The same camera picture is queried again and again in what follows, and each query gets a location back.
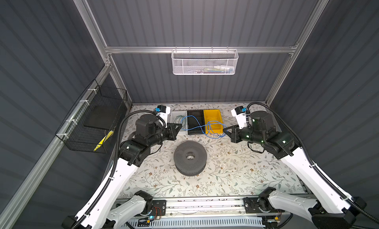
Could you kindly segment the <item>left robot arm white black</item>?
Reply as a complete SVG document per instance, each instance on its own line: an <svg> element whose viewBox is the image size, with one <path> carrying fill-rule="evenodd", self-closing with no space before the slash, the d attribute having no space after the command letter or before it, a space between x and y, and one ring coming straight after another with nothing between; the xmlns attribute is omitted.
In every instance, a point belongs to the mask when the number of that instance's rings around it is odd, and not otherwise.
<svg viewBox="0 0 379 229"><path fill-rule="evenodd" d="M105 179L84 207L62 223L64 229L118 229L139 214L149 214L153 197L140 190L130 200L113 209L123 187L151 155L151 148L164 141L175 141L182 128L180 123L167 123L166 117L142 110L131 138L121 141L118 136L114 161Z"/></svg>

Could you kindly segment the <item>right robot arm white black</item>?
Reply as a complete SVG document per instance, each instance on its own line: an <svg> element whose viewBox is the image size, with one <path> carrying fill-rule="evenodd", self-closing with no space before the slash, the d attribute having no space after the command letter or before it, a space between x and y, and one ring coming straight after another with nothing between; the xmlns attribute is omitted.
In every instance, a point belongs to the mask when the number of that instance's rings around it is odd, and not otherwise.
<svg viewBox="0 0 379 229"><path fill-rule="evenodd" d="M278 131L273 116L265 111L248 113L238 106L231 111L237 125L223 132L233 143L260 144L265 151L288 166L311 190L314 198L298 197L268 187L255 205L265 213L284 210L311 221L319 229L356 229L356 217L366 207L361 197L353 197L339 187L307 155L291 131Z"/></svg>

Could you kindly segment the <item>grey perforated spool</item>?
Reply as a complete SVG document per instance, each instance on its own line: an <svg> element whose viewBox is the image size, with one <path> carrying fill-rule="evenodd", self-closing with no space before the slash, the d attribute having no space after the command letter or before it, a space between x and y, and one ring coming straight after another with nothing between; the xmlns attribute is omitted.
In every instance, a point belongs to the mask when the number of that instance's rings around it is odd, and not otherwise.
<svg viewBox="0 0 379 229"><path fill-rule="evenodd" d="M194 141L181 143L174 152L174 163L177 170L185 176L199 175L206 167L207 151Z"/></svg>

